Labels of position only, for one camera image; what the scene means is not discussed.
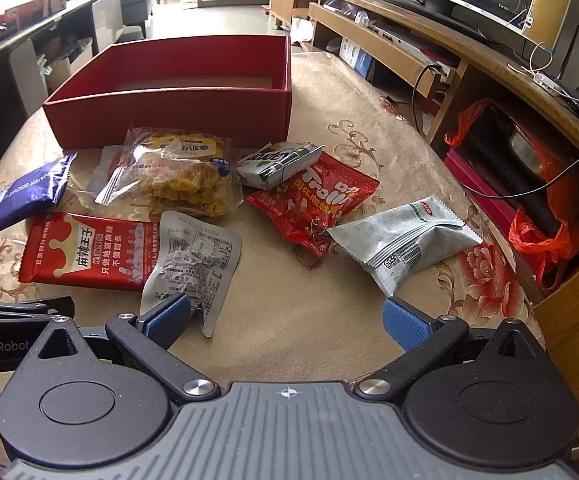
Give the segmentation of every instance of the nutrition label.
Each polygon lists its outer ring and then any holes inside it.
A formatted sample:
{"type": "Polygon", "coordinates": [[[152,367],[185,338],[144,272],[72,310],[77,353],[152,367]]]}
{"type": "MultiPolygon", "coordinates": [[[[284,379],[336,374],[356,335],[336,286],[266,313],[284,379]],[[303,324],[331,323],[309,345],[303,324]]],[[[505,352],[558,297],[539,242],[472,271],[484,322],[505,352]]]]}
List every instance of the nutrition label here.
{"type": "Polygon", "coordinates": [[[232,243],[198,231],[191,245],[191,254],[207,265],[224,270],[232,255],[232,243]]]}

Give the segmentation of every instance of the blue snack package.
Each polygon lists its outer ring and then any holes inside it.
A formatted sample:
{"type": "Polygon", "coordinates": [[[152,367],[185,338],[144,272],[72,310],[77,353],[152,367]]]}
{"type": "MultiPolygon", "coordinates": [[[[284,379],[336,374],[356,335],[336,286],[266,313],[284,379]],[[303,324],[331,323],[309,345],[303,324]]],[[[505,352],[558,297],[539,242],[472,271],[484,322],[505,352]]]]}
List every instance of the blue snack package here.
{"type": "Polygon", "coordinates": [[[58,204],[76,153],[23,175],[0,194],[0,231],[58,204]]]}

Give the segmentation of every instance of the white cable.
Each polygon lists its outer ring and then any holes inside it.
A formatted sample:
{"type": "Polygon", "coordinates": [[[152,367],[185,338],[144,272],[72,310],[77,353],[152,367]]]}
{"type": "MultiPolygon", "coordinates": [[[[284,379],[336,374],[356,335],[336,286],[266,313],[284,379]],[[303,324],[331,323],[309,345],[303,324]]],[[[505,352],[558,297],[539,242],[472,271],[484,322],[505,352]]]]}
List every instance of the white cable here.
{"type": "Polygon", "coordinates": [[[508,25],[513,22],[516,18],[518,18],[521,14],[523,14],[524,12],[527,12],[527,9],[523,9],[521,10],[521,12],[519,12],[516,16],[514,16],[511,20],[509,20],[508,25]]]}
{"type": "MultiPolygon", "coordinates": [[[[552,63],[552,61],[554,60],[554,54],[552,52],[549,53],[549,62],[541,68],[532,68],[533,64],[534,64],[534,54],[536,53],[536,51],[540,48],[540,46],[544,43],[544,41],[541,41],[540,43],[537,44],[537,46],[534,47],[534,50],[532,50],[531,55],[529,56],[529,69],[525,68],[524,66],[521,66],[521,69],[519,70],[518,68],[512,66],[510,63],[507,64],[508,68],[511,68],[512,70],[514,70],[514,72],[517,72],[521,75],[525,75],[525,76],[530,76],[532,78],[532,81],[534,81],[534,83],[538,84],[538,82],[535,81],[534,77],[538,75],[539,72],[541,72],[542,70],[545,70],[547,67],[549,67],[552,63]]],[[[577,103],[579,103],[579,99],[577,99],[576,97],[572,97],[570,95],[567,95],[565,92],[563,92],[560,89],[556,89],[556,88],[550,88],[550,90],[553,90],[555,93],[557,93],[558,95],[575,101],[577,103]]]]}
{"type": "Polygon", "coordinates": [[[536,74],[536,72],[540,72],[541,70],[546,69],[548,66],[551,65],[552,61],[554,60],[554,54],[552,52],[549,53],[549,62],[547,63],[547,65],[545,65],[543,68],[532,68],[532,64],[534,61],[534,54],[536,53],[536,51],[540,48],[540,46],[545,43],[544,41],[541,41],[540,43],[537,44],[537,46],[534,47],[534,50],[531,51],[531,56],[529,56],[529,71],[532,74],[536,74]]]}

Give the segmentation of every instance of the plastic bag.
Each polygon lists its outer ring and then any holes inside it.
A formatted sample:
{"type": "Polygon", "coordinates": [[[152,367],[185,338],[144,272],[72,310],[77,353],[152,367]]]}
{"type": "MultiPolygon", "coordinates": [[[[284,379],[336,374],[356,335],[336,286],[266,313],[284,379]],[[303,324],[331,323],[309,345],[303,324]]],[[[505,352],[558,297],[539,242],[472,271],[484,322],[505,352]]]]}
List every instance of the plastic bag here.
{"type": "Polygon", "coordinates": [[[326,0],[323,7],[333,10],[336,14],[345,16],[345,18],[349,18],[350,20],[353,20],[359,12],[357,6],[345,2],[344,0],[326,0]]]}
{"type": "Polygon", "coordinates": [[[0,194],[0,231],[60,202],[76,153],[48,162],[15,180],[0,194]]]}
{"type": "Polygon", "coordinates": [[[387,297],[409,274],[483,243],[435,195],[327,229],[387,297]]]}
{"type": "Polygon", "coordinates": [[[144,314],[177,292],[203,313],[202,332],[211,337],[240,259],[242,238],[222,227],[167,211],[160,219],[160,251],[144,284],[144,314]]]}
{"type": "Polygon", "coordinates": [[[359,206],[379,182],[323,152],[310,167],[246,201],[269,216],[280,233],[322,258],[332,243],[327,234],[343,215],[359,206]]]}
{"type": "MultiPolygon", "coordinates": [[[[502,110],[527,135],[543,167],[546,182],[553,180],[579,157],[579,152],[564,137],[550,135],[549,129],[541,127],[540,123],[524,124],[529,119],[523,117],[521,121],[518,110],[491,98],[482,99],[461,112],[457,133],[445,135],[445,142],[452,148],[460,146],[472,124],[489,106],[502,110]]],[[[508,238],[520,254],[534,263],[538,285],[544,290],[554,290],[560,285],[567,261],[579,254],[579,165],[547,188],[547,202],[560,222],[553,238],[542,233],[521,208],[517,209],[512,220],[508,238]],[[544,275],[555,269],[553,283],[546,284],[544,275]]]]}
{"type": "Polygon", "coordinates": [[[228,139],[135,128],[127,133],[118,167],[96,202],[148,206],[154,221],[167,210],[222,216],[242,202],[235,170],[228,139]]]}

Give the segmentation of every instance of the red flower pattern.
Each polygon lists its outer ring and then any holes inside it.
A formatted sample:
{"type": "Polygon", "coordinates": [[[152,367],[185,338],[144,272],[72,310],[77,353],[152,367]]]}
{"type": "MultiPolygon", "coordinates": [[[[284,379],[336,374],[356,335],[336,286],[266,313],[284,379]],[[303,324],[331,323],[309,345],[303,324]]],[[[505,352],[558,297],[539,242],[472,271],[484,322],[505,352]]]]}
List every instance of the red flower pattern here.
{"type": "Polygon", "coordinates": [[[486,242],[457,256],[466,292],[478,300],[480,315],[522,317],[523,291],[501,250],[486,242]]]}

